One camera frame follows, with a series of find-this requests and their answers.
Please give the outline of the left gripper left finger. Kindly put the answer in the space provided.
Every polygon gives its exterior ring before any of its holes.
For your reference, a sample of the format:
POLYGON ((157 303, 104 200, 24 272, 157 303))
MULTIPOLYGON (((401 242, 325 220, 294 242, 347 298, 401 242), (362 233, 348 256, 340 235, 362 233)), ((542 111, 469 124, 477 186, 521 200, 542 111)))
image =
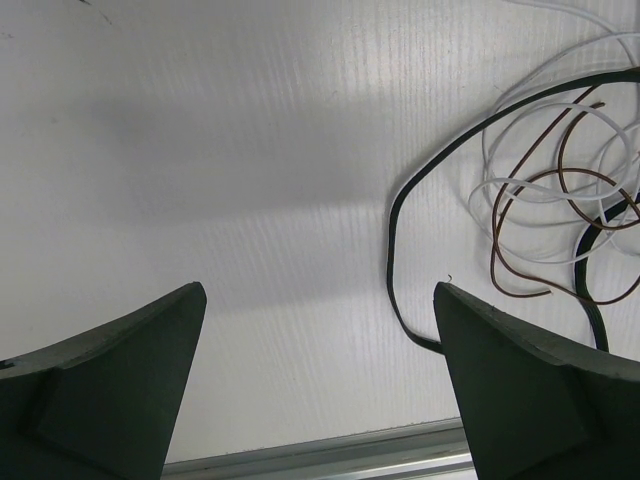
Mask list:
POLYGON ((2 361, 2 478, 160 478, 206 303, 192 282, 2 361))

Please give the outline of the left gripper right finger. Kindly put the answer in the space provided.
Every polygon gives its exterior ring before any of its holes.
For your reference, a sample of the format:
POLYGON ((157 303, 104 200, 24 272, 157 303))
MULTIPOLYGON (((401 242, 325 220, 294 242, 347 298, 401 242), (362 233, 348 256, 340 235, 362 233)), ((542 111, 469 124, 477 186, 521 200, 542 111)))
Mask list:
POLYGON ((434 290, 449 375, 480 479, 636 479, 639 364, 434 290))

